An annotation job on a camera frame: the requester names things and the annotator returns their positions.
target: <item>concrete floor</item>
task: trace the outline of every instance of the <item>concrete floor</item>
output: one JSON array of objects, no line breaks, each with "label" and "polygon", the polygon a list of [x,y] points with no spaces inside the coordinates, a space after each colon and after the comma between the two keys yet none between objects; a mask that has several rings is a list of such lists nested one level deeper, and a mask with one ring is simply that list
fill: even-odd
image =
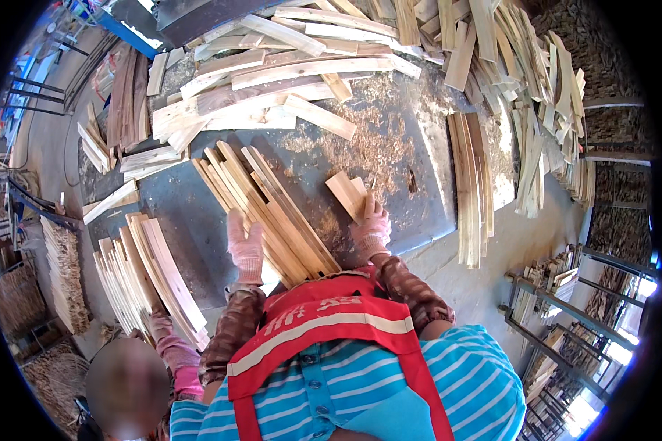
[{"label": "concrete floor", "polygon": [[[79,38],[78,47],[88,51],[100,38],[100,31],[87,30]],[[46,83],[65,87],[81,62],[82,55],[75,52],[66,54],[59,67],[47,77]],[[67,213],[75,216],[79,216],[83,205],[79,187],[76,121],[85,120],[88,101],[93,101],[97,110],[102,108],[102,101],[87,86],[79,97],[73,118],[47,114],[33,116],[27,112],[15,147],[18,151],[15,164],[26,162],[27,169],[39,174],[42,198],[57,200],[63,191]],[[39,106],[53,110],[60,107],[58,104],[44,102],[40,102]],[[559,187],[551,175],[547,175],[544,182],[544,209],[539,212],[537,219],[515,214],[514,202],[495,212],[495,236],[488,243],[488,257],[481,261],[480,269],[466,269],[464,265],[458,264],[457,232],[404,256],[409,268],[424,278],[454,308],[459,324],[480,323],[488,329],[510,357],[518,373],[525,369],[530,350],[521,355],[522,337],[508,332],[509,327],[503,321],[503,315],[498,314],[497,306],[506,302],[509,296],[510,285],[503,275],[509,269],[529,265],[534,259],[564,251],[568,243],[577,241],[584,218],[580,206],[570,201],[568,193]],[[92,258],[94,250],[88,234],[81,233],[79,239],[83,289],[95,319],[88,333],[75,337],[75,340],[84,355],[90,358],[98,348],[101,323],[112,323],[114,314],[95,270]],[[40,286],[53,310],[44,250],[38,252],[37,265]],[[203,311],[209,321],[207,329],[211,334],[220,310],[212,308]],[[538,331],[538,323],[531,324],[530,328]]]}]

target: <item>reflective strip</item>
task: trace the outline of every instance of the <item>reflective strip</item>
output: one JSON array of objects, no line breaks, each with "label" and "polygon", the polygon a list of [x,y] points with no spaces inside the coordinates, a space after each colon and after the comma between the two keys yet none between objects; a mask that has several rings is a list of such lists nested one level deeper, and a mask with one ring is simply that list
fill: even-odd
[{"label": "reflective strip", "polygon": [[304,322],[300,326],[294,327],[291,330],[280,332],[245,357],[242,357],[236,363],[229,363],[227,366],[228,376],[235,377],[236,375],[242,374],[261,362],[263,357],[272,352],[274,348],[287,341],[300,338],[309,330],[321,326],[349,325],[355,323],[371,325],[375,329],[388,332],[389,334],[406,334],[414,329],[411,317],[406,317],[404,320],[388,320],[384,317],[365,313],[337,313],[326,317],[315,318],[309,320],[309,322]]}]

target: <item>red apron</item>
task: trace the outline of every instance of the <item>red apron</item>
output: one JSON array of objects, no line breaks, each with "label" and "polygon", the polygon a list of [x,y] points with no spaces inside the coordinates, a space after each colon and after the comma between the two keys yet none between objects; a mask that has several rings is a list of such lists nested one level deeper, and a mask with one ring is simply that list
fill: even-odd
[{"label": "red apron", "polygon": [[374,341],[397,355],[409,387],[429,405],[437,440],[453,441],[444,406],[422,356],[412,317],[405,304],[375,297],[375,268],[370,277],[339,275],[307,282],[267,299],[267,323],[228,364],[228,394],[243,441],[260,441],[253,394],[282,362],[322,341]]}]

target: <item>shirt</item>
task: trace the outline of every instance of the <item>shirt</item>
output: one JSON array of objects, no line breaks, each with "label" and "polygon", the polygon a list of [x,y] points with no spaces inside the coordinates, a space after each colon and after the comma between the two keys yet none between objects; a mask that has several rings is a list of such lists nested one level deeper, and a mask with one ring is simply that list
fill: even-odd
[{"label": "shirt", "polygon": [[[525,413],[520,378],[481,325],[420,341],[457,440],[513,440]],[[433,439],[428,405],[397,357],[361,340],[319,343],[282,363],[253,395],[264,440],[327,440],[335,427],[383,440]],[[177,401],[172,441],[238,440],[224,380],[211,405]]]}]

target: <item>finger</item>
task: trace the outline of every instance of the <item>finger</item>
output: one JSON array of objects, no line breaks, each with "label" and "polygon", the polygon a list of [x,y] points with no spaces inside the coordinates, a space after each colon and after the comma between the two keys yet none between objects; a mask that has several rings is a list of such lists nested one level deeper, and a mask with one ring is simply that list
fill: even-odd
[{"label": "finger", "polygon": [[233,208],[228,213],[226,221],[228,231],[228,243],[238,243],[245,240],[245,229],[243,228],[243,213],[237,208]]},{"label": "finger", "polygon": [[373,216],[374,209],[375,209],[375,196],[371,193],[366,198],[366,213],[365,213],[366,219],[370,219]]},{"label": "finger", "polygon": [[254,223],[250,227],[250,234],[248,234],[248,242],[256,243],[258,245],[263,244],[263,225],[259,222]]}]

